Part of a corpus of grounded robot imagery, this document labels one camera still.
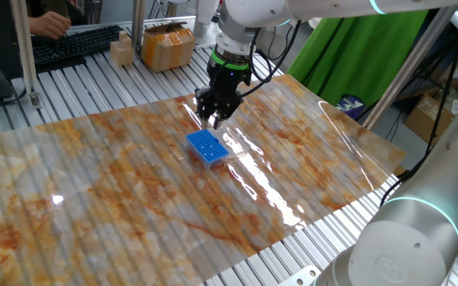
black keyboard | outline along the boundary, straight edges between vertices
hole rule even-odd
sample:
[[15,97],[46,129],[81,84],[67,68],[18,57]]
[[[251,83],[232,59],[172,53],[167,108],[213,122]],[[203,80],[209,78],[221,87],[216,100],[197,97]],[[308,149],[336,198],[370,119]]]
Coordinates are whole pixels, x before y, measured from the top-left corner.
[[75,35],[63,36],[58,41],[32,37],[35,64],[49,64],[72,56],[108,50],[111,42],[119,41],[117,25],[107,26]]

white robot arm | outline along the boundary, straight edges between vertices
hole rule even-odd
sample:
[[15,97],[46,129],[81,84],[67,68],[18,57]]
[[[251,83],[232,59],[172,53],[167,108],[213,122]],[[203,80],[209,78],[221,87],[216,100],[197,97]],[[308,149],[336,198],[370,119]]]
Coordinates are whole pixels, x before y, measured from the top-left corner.
[[278,25],[289,19],[357,17],[456,4],[458,0],[226,0],[229,14],[246,27]]
[[[200,11],[201,1],[195,0]],[[216,37],[216,47],[208,63],[210,85],[196,91],[197,115],[204,124],[215,114],[214,127],[229,119],[243,98],[271,80],[280,63],[287,55],[297,34],[297,27],[290,45],[283,52],[277,67],[262,79],[254,71],[252,58],[255,40],[261,27],[279,25],[287,20],[302,21],[313,17],[353,17],[371,14],[387,14],[413,10],[426,10],[456,5],[458,0],[225,0],[219,18],[222,33]],[[237,87],[241,82],[250,85],[252,72],[261,83],[245,94]]]
[[[217,122],[228,119],[243,103],[247,94],[241,95],[236,88],[242,81],[250,84],[259,32],[252,28],[288,19],[353,17],[457,4],[458,0],[225,0],[219,21],[223,32],[208,63],[212,81],[196,91],[197,115],[205,122],[217,114],[217,128]],[[458,116],[416,176],[388,200],[356,244],[321,273],[315,286],[439,286],[457,253]]]

person's hand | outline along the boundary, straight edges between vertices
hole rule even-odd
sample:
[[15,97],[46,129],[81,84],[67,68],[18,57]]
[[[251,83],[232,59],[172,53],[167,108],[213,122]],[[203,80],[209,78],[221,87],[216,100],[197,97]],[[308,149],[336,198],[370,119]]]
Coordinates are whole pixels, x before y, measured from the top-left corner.
[[29,17],[29,31],[33,35],[58,40],[70,28],[72,22],[54,12],[47,12],[41,17]]

green curtain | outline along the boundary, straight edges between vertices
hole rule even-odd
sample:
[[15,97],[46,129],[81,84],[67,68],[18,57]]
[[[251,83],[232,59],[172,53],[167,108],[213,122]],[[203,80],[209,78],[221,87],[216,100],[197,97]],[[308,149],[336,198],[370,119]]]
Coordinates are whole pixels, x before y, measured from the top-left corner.
[[371,106],[397,75],[427,12],[323,19],[287,73],[333,106],[345,94]]

blue pipette tip box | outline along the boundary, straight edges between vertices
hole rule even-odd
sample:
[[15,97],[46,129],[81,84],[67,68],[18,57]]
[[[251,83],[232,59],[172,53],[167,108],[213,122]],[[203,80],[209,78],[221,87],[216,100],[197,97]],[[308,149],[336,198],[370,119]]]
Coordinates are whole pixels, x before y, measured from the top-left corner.
[[200,130],[187,135],[187,141],[190,143],[196,155],[205,168],[211,168],[223,162],[229,156],[229,152],[220,144],[209,130]]

